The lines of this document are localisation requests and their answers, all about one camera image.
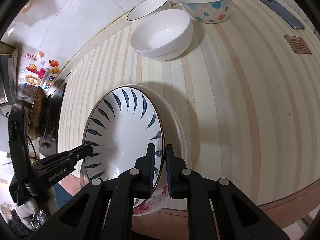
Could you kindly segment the red rose pattern bowl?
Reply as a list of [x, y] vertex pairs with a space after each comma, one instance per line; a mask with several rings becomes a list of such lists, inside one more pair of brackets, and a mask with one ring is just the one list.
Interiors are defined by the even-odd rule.
[[[133, 202], [133, 215], [142, 216], [156, 212], [163, 208], [165, 204], [170, 200], [168, 184], [167, 184], [167, 171], [165, 164], [162, 171], [159, 173], [159, 181], [149, 199], [135, 199]], [[100, 175], [101, 179], [108, 179], [105, 176], [105, 169], [93, 168], [89, 169], [85, 166], [85, 163], [81, 164], [80, 168], [80, 186], [83, 188], [97, 175]]]

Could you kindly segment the blue leaf pattern plate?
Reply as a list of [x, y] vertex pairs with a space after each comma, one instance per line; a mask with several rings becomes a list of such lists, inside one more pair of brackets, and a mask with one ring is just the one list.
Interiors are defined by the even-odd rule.
[[83, 185], [95, 178], [117, 178], [133, 168], [136, 160], [146, 155], [148, 145], [154, 144], [152, 195], [149, 199], [135, 199], [133, 213], [144, 215], [168, 198], [168, 187], [160, 182], [163, 127], [156, 107], [140, 89], [124, 86], [107, 93], [89, 115], [82, 141], [93, 147], [81, 165]]

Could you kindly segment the blue spotted bowl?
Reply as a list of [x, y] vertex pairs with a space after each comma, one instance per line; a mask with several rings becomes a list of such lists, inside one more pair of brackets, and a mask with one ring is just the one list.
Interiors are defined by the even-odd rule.
[[232, 0], [178, 0], [195, 20], [201, 23], [223, 22], [231, 12]]

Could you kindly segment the white black-rimmed bowl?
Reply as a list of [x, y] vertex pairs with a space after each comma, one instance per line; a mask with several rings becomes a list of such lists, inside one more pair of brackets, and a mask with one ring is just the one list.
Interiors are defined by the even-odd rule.
[[169, 0], [144, 0], [136, 5], [127, 15], [127, 20], [136, 22], [162, 10], [171, 8]]

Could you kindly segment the black induction cooktop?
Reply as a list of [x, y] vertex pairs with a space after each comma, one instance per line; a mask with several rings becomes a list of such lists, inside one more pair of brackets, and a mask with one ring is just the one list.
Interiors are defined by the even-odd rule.
[[46, 122], [39, 137], [40, 158], [57, 153], [57, 136], [65, 88], [66, 83], [61, 84], [52, 95], [47, 96]]

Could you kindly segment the striped table mat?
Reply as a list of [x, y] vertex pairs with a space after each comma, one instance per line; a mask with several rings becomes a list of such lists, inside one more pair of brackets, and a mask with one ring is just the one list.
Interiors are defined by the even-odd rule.
[[149, 87], [175, 110], [187, 164], [229, 178], [281, 227], [319, 205], [319, 39], [259, 0], [233, 0], [229, 19], [194, 24], [190, 47], [169, 62], [139, 56], [127, 26], [87, 52], [67, 79], [58, 149], [82, 141], [109, 90]]

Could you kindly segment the black frying pan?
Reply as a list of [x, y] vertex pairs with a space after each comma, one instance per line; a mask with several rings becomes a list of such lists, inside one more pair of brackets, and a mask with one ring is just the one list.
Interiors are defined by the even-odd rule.
[[52, 97], [46, 96], [44, 90], [39, 87], [29, 114], [28, 136], [31, 141], [44, 135], [51, 105]]

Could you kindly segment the blue smartphone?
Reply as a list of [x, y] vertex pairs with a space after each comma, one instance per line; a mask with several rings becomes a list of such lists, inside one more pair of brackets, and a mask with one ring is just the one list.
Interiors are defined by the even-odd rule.
[[305, 26], [300, 22], [296, 16], [288, 11], [283, 5], [276, 0], [259, 0], [276, 12], [287, 24], [293, 29], [305, 29]]

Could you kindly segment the plain white bowl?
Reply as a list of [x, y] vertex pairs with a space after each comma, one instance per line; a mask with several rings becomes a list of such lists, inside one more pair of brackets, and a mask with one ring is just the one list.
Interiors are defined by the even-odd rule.
[[142, 57], [168, 61], [181, 55], [190, 46], [193, 23], [187, 12], [168, 9], [155, 13], [132, 33], [130, 44]]

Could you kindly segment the colourful wall stickers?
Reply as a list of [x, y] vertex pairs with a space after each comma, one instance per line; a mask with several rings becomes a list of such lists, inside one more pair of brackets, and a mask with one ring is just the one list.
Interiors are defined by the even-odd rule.
[[61, 72], [59, 61], [44, 51], [22, 51], [18, 59], [18, 98], [33, 102], [37, 89], [46, 93]]

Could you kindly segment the white oval plate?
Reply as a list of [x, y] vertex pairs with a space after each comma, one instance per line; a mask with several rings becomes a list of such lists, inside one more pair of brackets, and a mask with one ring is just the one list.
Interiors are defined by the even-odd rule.
[[132, 168], [154, 145], [153, 189], [165, 164], [165, 146], [171, 144], [177, 157], [185, 157], [186, 144], [180, 121], [169, 103], [152, 90], [134, 85], [113, 92], [116, 106], [114, 145], [117, 150], [113, 175]]

